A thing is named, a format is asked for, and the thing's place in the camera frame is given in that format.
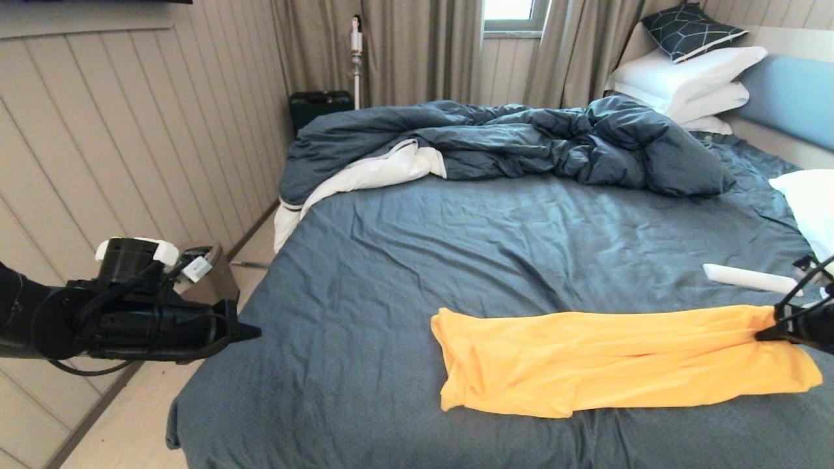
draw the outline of window frame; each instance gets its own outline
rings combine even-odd
[[[530,19],[486,19],[484,31],[486,33],[537,32],[545,28],[549,0],[533,0],[530,7]]]

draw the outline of white duvet lining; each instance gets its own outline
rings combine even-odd
[[[428,174],[446,179],[443,155],[431,147],[420,148],[414,139],[399,142],[386,154],[355,161],[319,184],[304,205],[281,200],[274,218],[273,249],[277,254],[310,208],[333,194],[402,184]]]

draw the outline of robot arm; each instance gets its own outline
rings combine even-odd
[[[0,263],[0,356],[46,359],[73,356],[187,362],[226,345],[260,336],[238,323],[237,299],[205,305],[183,300],[168,273],[178,253],[163,241],[113,238],[96,255],[98,278],[50,287]]]
[[[788,340],[834,354],[834,276],[826,269],[832,262],[834,255],[822,262],[808,255],[794,263],[804,277],[776,303],[776,324],[757,332],[757,340]],[[796,293],[809,282],[822,287],[822,300],[814,305],[792,305]]]

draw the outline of window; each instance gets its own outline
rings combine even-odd
[[[549,0],[485,0],[485,31],[541,31]]]

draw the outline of yellow cloth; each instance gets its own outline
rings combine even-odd
[[[686,407],[822,383],[814,360],[753,335],[772,306],[480,319],[441,308],[440,407],[550,418],[601,407]]]

